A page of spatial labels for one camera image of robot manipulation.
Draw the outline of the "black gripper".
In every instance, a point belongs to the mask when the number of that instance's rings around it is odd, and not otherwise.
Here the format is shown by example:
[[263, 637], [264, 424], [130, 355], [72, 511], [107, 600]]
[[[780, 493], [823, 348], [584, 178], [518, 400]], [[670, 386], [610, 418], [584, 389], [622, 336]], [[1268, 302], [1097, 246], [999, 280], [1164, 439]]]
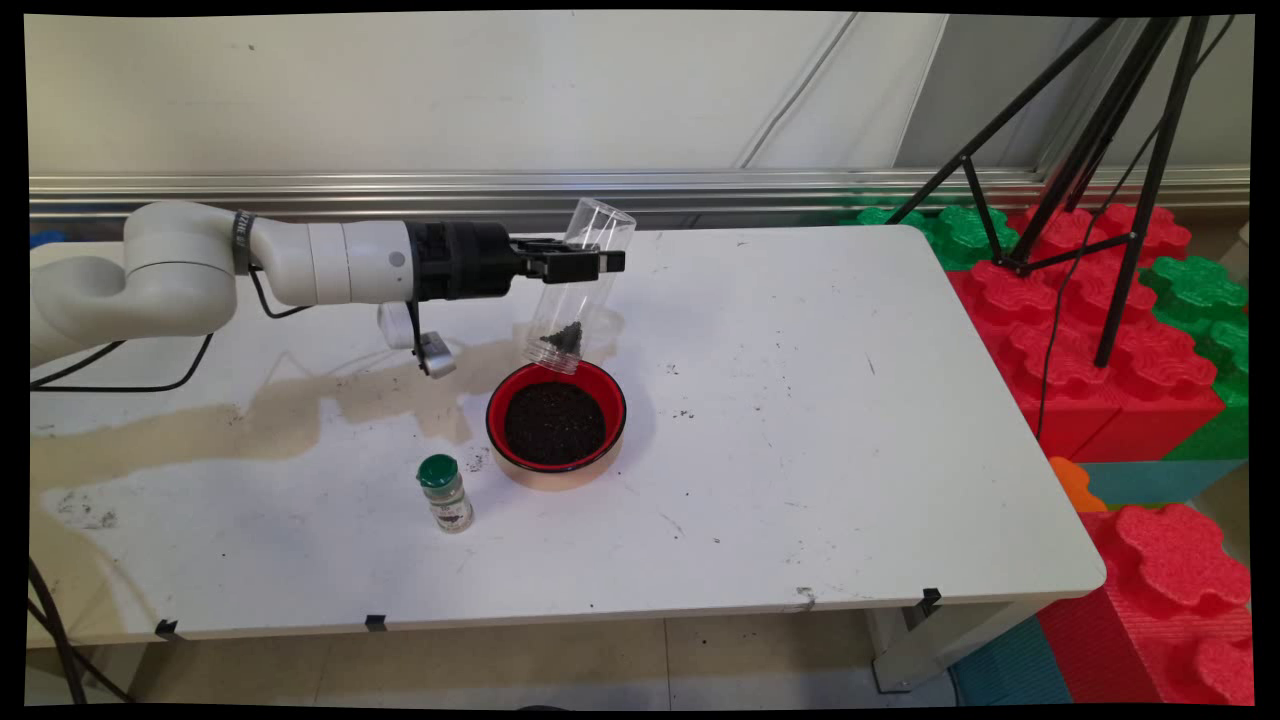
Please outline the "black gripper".
[[[579, 250], [561, 240], [512, 238], [490, 222], [410, 222], [413, 301], [499, 299], [515, 277], [545, 284], [594, 282], [625, 272], [625, 251]], [[526, 252], [525, 260], [517, 252]]]

